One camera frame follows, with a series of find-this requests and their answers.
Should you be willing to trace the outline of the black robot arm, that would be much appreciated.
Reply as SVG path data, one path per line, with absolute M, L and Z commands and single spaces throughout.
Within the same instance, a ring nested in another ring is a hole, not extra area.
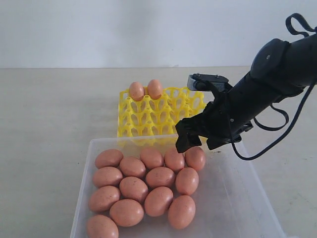
M 192 91 L 212 92 L 214 100 L 205 109 L 176 124 L 177 151 L 183 153 L 207 139 L 209 149 L 241 141 L 251 120 L 285 98 L 301 94 L 317 77 L 317 37 L 311 35 L 293 43 L 273 39 L 256 55 L 250 71 L 234 86 L 218 75 L 191 74 Z

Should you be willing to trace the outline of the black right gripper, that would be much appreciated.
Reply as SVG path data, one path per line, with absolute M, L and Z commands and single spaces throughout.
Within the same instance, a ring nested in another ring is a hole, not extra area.
M 241 134 L 253 128 L 254 103 L 244 99 L 223 99 L 208 103 L 202 113 L 183 118 L 176 125 L 176 149 L 184 153 L 201 146 L 200 137 L 207 139 L 210 150 L 242 141 Z

